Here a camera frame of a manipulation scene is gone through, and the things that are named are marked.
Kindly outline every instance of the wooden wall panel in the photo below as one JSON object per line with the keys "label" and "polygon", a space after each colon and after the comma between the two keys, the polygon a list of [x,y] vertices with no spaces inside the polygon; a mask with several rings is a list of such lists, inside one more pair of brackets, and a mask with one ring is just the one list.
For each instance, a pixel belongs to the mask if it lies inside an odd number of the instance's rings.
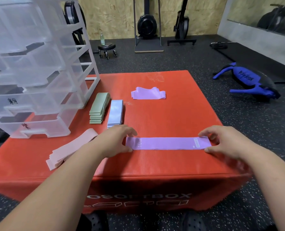
{"label": "wooden wall panel", "polygon": [[275,6],[270,6],[270,4],[285,5],[285,0],[234,0],[228,19],[256,27],[260,18],[275,8]]}
{"label": "wooden wall panel", "polygon": [[[87,22],[89,39],[134,38],[133,0],[78,0]],[[227,0],[188,0],[189,35],[216,34]],[[173,26],[182,0],[160,0],[162,36],[174,36]],[[143,0],[135,0],[136,26],[144,14]],[[150,13],[158,23],[158,0],[150,0]]]}

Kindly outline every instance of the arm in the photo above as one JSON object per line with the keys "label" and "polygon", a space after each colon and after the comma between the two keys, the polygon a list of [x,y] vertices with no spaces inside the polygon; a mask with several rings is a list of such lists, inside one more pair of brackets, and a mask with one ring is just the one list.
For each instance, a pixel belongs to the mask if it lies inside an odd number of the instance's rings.
{"label": "arm", "polygon": [[253,170],[279,231],[285,231],[285,162],[233,127],[211,126],[199,136],[209,136],[218,145],[205,152],[220,152],[246,162]]}
{"label": "arm", "polygon": [[1,230],[76,230],[95,170],[105,157],[132,151],[122,145],[126,125],[114,126],[83,145],[1,223]]}

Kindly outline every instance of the stack of green resistance bands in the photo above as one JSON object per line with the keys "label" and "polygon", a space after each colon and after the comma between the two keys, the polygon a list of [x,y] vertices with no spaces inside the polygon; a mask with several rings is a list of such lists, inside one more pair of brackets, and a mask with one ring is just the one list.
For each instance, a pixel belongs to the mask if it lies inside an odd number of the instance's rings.
{"label": "stack of green resistance bands", "polygon": [[102,124],[109,100],[110,94],[108,92],[97,93],[89,113],[90,124]]}

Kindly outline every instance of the rolling stool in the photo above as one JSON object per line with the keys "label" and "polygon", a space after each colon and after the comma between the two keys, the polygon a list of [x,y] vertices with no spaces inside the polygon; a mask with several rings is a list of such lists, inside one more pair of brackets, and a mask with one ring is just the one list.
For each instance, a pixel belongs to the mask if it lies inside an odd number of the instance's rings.
{"label": "rolling stool", "polygon": [[116,47],[116,45],[114,45],[112,43],[107,43],[105,45],[99,45],[98,49],[99,49],[100,58],[103,58],[103,55],[101,54],[102,50],[105,53],[106,59],[109,59],[109,56],[107,54],[107,50],[113,50],[114,56],[117,57],[117,52],[114,50],[115,47]]}

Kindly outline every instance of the hand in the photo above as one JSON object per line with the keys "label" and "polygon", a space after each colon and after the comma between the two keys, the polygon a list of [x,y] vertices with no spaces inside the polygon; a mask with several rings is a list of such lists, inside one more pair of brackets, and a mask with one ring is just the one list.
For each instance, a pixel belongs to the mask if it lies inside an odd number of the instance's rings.
{"label": "hand", "polygon": [[133,137],[133,135],[137,135],[137,132],[127,125],[115,125],[87,144],[95,146],[103,154],[103,157],[112,157],[120,152],[133,151],[132,148],[122,144],[127,135]]}
{"label": "hand", "polygon": [[209,136],[216,146],[207,147],[206,153],[222,153],[234,159],[242,159],[242,154],[258,146],[230,126],[211,126],[201,131],[198,136]]}

